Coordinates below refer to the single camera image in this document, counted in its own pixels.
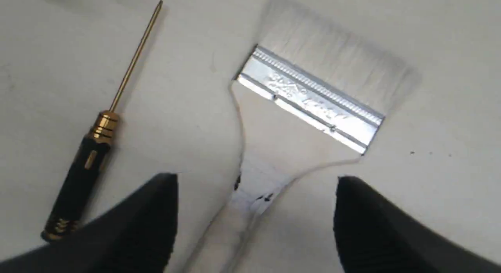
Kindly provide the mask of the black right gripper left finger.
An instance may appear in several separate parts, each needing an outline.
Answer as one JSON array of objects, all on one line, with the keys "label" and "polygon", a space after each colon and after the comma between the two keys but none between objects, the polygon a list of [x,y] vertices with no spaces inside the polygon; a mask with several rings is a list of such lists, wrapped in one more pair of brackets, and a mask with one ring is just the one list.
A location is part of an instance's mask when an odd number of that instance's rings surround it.
[{"label": "black right gripper left finger", "polygon": [[2,273],[163,273],[178,230],[178,175],[159,173],[60,241],[1,262]]}]

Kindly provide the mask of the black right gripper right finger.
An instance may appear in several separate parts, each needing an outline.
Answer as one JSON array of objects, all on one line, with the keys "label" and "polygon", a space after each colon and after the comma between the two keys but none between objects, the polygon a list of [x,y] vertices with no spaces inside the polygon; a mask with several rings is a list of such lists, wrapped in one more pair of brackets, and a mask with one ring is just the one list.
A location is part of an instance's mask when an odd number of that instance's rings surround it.
[{"label": "black right gripper right finger", "polygon": [[346,273],[499,273],[500,265],[433,232],[358,177],[339,177],[333,235]]}]

